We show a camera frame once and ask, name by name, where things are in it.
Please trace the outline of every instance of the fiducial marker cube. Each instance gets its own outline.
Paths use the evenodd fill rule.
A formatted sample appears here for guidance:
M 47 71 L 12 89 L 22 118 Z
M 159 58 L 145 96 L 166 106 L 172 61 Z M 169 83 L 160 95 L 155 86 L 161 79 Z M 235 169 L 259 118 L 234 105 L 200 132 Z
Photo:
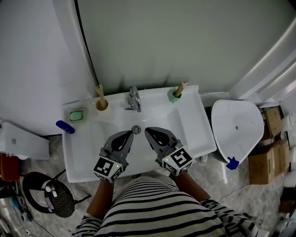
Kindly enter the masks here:
M 109 183 L 113 183 L 123 172 L 123 166 L 120 163 L 109 160 L 106 157 L 96 156 L 97 163 L 93 169 L 94 174 Z
M 194 158 L 189 155 L 188 147 L 182 146 L 162 159 L 162 166 L 173 175 L 178 176 L 193 164 Z

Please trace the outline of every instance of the beige cup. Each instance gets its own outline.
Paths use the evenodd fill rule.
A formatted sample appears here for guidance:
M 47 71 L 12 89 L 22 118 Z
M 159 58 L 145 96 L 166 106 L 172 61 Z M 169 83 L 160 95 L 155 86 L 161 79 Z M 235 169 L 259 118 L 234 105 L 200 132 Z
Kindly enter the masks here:
M 106 103 L 107 103 L 107 108 L 104 109 L 101 107 L 100 100 L 96 102 L 95 106 L 98 114 L 108 114 L 110 112 L 108 101 L 106 101 Z

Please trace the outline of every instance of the black stool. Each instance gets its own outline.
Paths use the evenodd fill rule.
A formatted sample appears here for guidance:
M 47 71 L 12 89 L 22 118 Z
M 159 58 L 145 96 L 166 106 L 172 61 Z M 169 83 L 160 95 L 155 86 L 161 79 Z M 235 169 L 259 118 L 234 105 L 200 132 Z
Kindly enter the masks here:
M 63 170 L 53 179 L 39 172 L 31 172 L 25 175 L 23 179 L 23 191 L 28 202 L 37 211 L 42 213 L 54 213 L 59 217 L 69 217 L 74 212 L 77 203 L 91 197 L 86 196 L 81 200 L 74 200 L 70 190 L 57 178 L 66 170 Z M 44 191 L 44 197 L 48 207 L 39 205 L 32 197 L 30 190 Z

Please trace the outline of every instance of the forearm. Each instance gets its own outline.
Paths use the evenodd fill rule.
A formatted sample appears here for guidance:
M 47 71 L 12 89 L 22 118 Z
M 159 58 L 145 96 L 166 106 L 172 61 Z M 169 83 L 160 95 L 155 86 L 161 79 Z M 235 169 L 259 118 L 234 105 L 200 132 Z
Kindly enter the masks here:
M 180 191 L 191 195 L 199 202 L 210 198 L 209 194 L 204 191 L 187 172 L 176 176 L 175 182 Z
M 101 180 L 87 213 L 103 219 L 112 206 L 114 184 Z

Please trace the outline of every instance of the blue object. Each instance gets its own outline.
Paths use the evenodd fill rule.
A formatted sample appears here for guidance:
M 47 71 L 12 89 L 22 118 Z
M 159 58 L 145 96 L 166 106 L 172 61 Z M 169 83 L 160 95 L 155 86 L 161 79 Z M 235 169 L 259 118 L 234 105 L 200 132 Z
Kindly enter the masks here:
M 234 169 L 236 169 L 237 167 L 238 167 L 238 165 L 239 165 L 239 161 L 237 161 L 236 159 L 235 159 L 235 157 L 233 157 L 232 159 L 230 159 L 230 157 L 228 157 L 228 159 L 230 160 L 230 162 L 229 162 L 229 164 L 228 165 L 226 165 L 226 167 L 228 168 L 228 169 L 230 169 L 230 170 L 234 170 Z
M 59 120 L 55 123 L 59 128 L 63 129 L 65 132 L 73 134 L 75 133 L 75 129 L 69 124 L 65 123 L 62 120 Z

